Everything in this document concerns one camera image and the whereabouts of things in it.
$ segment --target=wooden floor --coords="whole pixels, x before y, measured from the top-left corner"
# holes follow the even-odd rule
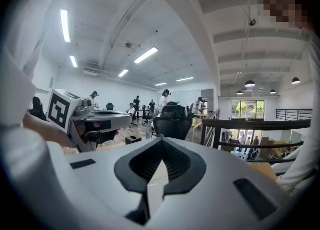
[[[134,135],[137,137],[142,137],[142,139],[145,139],[147,126],[146,125],[143,126],[141,123],[142,121],[143,121],[142,119],[137,120],[136,121],[137,126],[131,126],[131,128],[129,127],[122,128],[119,132],[119,135],[116,135],[113,140],[100,144],[99,147],[124,143],[126,141],[126,136]],[[192,134],[193,134],[193,129],[191,128],[185,140],[192,142]],[[193,142],[199,144],[200,139],[201,139],[201,127],[194,130]]]

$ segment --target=black pendant lamp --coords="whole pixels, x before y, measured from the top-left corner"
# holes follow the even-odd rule
[[[245,83],[245,87],[254,87],[256,84],[252,81],[252,80],[248,80],[246,83]]]
[[[297,77],[294,77],[292,79],[292,84],[298,84],[298,83],[300,83],[300,79],[298,79]]]

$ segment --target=railing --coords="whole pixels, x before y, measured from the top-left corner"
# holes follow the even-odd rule
[[[311,119],[312,109],[276,109],[275,118],[281,120]]]
[[[220,116],[220,109],[217,109],[216,111],[212,112],[209,116],[207,116],[205,119],[202,120],[218,120]],[[202,133],[201,133],[201,141],[200,144],[209,146],[212,142],[212,138],[215,134],[215,128],[214,127],[206,127],[202,125]]]
[[[311,120],[298,120],[298,121],[231,121],[231,120],[216,120],[216,119],[203,119],[202,120],[202,136],[205,135],[204,142],[200,144],[218,149],[219,145],[239,148],[286,148],[293,146],[301,146],[303,142],[279,144],[279,145],[243,145],[234,144],[228,142],[220,142],[221,129],[251,129],[251,130],[288,130],[288,129],[300,129],[310,127]],[[214,129],[211,133],[211,137],[207,135],[207,128]],[[295,159],[272,159],[272,160],[247,160],[248,162],[269,162],[269,163],[282,163],[290,162]]]

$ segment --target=desk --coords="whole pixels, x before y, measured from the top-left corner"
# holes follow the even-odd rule
[[[254,167],[256,170],[266,175],[267,177],[271,178],[273,181],[276,181],[277,176],[268,162],[247,162],[247,163],[251,167]]]
[[[207,116],[209,116],[209,114],[203,114],[203,113],[194,113],[194,116],[198,116],[198,117],[202,117],[202,118],[206,118]]]
[[[202,124],[202,120],[198,119],[196,122],[192,122],[191,128],[192,130],[192,142],[194,141],[195,129],[198,128]]]

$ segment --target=ceiling vent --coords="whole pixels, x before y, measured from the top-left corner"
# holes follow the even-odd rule
[[[83,73],[86,75],[95,76],[95,77],[99,75],[98,70],[94,70],[86,67],[83,68]]]

